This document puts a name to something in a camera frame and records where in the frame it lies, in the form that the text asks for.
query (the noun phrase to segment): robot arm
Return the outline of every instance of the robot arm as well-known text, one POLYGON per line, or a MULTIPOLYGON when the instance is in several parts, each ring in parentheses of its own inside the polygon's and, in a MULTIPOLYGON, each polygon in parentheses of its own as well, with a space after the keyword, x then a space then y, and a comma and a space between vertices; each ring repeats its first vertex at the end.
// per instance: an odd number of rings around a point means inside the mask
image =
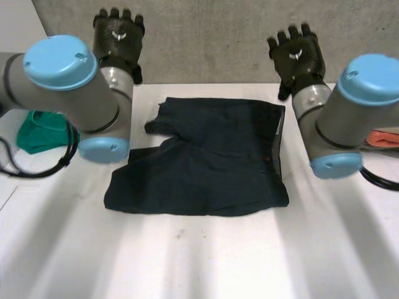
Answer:
POLYGON ((133 81, 141 81, 137 60, 144 33, 142 17, 138 26, 126 11, 119 19, 116 9, 110 18, 102 9, 95 18, 95 51, 108 55, 96 58, 73 36, 42 40, 26 54, 1 53, 0 116, 15 108, 61 112, 80 131, 83 157, 99 163, 126 158, 133 81), (127 42, 119 43, 123 34, 127 42), (138 45, 131 50, 136 61, 121 55, 132 42, 138 45))
POLYGON ((362 167, 358 147, 371 130, 399 126, 399 60, 382 54, 360 56, 349 63, 331 92, 322 81, 317 38, 307 25, 302 31, 300 36, 291 28, 291 40, 280 34, 279 46, 269 40, 271 58, 282 77, 281 90, 292 93, 314 174, 344 178, 362 167))

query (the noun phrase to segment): orange cloth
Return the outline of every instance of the orange cloth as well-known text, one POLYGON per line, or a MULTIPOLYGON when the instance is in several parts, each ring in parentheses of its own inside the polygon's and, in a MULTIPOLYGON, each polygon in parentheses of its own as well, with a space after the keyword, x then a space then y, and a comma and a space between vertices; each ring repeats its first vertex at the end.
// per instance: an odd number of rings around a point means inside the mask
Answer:
POLYGON ((367 142, 379 148, 399 148, 399 135, 381 131, 371 131, 367 142))

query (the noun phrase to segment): light blue joint cap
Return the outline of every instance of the light blue joint cap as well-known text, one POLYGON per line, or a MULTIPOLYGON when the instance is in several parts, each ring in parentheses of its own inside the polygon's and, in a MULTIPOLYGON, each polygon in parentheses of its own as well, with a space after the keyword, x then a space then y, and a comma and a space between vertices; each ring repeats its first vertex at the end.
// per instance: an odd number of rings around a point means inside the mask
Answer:
POLYGON ((130 143, 114 137, 88 138, 79 143, 80 155, 98 163, 116 163, 129 155, 130 143))
POLYGON ((24 56, 27 77, 40 87, 66 91, 93 79, 97 60, 75 36, 52 36, 34 44, 24 56))
POLYGON ((362 167, 362 156, 356 153, 331 154, 313 159, 310 166, 318 178, 340 179, 362 167))
POLYGON ((399 60, 383 54, 353 59, 341 74, 338 89, 363 106, 386 106, 399 101, 399 60))

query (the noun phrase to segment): folded clothing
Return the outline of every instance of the folded clothing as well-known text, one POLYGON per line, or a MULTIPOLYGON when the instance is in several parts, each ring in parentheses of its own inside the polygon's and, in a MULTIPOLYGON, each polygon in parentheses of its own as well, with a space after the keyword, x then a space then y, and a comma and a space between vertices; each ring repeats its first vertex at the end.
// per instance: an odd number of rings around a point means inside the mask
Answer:
POLYGON ((383 131, 371 131, 367 143, 378 148, 399 148, 399 135, 383 131))
POLYGON ((113 172, 107 209, 140 214, 240 216, 289 203, 279 147, 285 107, 254 100, 168 98, 149 134, 113 172))
POLYGON ((30 111, 17 134, 17 145, 36 154, 68 145, 66 119, 61 114, 30 111))

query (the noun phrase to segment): green cloth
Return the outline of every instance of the green cloth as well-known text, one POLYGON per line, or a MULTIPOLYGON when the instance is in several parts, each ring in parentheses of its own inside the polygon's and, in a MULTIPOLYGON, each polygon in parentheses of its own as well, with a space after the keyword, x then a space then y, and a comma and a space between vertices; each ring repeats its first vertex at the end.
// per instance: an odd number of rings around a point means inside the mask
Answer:
POLYGON ((36 154, 68 145, 66 119, 61 114, 30 111, 17 135, 17 145, 36 154))

